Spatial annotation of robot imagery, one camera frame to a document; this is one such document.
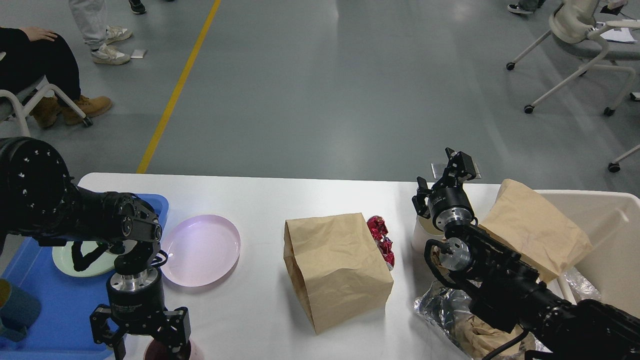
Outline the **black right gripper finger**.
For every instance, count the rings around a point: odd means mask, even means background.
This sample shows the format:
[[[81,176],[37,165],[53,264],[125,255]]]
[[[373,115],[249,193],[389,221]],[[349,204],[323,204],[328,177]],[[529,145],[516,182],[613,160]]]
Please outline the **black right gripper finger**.
[[[445,152],[448,162],[442,175],[444,187],[458,188],[465,182],[470,182],[478,177],[476,165],[468,153],[455,151],[450,147],[446,147]]]
[[[434,193],[432,189],[428,186],[428,182],[423,177],[417,177],[417,189],[416,195],[414,195],[411,199],[414,210],[416,214],[424,219],[431,218],[431,211],[428,205],[428,201],[430,196]]]

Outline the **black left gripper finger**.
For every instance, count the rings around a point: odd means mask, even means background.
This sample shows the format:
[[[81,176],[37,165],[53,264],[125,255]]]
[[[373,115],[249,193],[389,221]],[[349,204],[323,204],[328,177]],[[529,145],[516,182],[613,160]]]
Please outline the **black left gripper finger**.
[[[189,309],[182,306],[165,310],[158,319],[160,326],[151,335],[151,360],[189,360],[192,356]]]
[[[98,305],[89,315],[91,333],[96,344],[105,344],[114,354],[115,360],[126,356],[125,328],[112,331],[108,321],[112,319],[112,310],[107,305]]]

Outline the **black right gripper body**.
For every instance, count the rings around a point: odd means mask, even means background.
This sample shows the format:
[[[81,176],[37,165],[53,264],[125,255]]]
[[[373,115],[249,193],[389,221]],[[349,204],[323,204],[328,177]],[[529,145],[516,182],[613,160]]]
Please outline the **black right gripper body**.
[[[452,224],[470,224],[475,219],[471,202],[461,187],[435,189],[427,196],[425,216],[439,231]]]

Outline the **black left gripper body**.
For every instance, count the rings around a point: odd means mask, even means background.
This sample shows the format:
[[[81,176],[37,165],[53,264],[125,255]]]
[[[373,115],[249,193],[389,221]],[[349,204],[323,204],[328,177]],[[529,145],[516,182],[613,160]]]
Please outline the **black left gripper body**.
[[[162,272],[154,267],[135,275],[114,273],[107,281],[110,318],[133,335],[153,335],[166,311]]]

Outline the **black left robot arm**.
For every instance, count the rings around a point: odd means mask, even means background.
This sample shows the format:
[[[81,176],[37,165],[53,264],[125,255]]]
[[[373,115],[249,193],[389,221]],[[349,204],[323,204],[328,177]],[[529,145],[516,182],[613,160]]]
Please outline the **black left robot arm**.
[[[93,341],[126,355],[127,334],[152,337],[168,360],[188,360],[189,310],[168,310],[163,292],[163,229],[153,206],[134,193],[97,193],[73,184],[60,153],[33,137],[3,137],[0,151],[1,239],[31,237],[42,247],[71,243],[76,271],[116,254],[106,282],[108,304],[89,321]]]

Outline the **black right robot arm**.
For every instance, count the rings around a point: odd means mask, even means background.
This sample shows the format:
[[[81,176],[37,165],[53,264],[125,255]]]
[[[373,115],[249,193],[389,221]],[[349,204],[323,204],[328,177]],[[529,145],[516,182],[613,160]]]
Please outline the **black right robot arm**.
[[[538,271],[521,254],[478,227],[464,182],[477,176],[473,158],[445,149],[448,162],[429,186],[417,178],[416,214],[442,231],[445,241],[428,239],[426,264],[449,289],[471,298],[470,311],[492,328],[521,326],[521,340],[533,334],[547,351],[529,350],[527,360],[637,360],[639,319],[597,300],[572,304],[538,281]]]

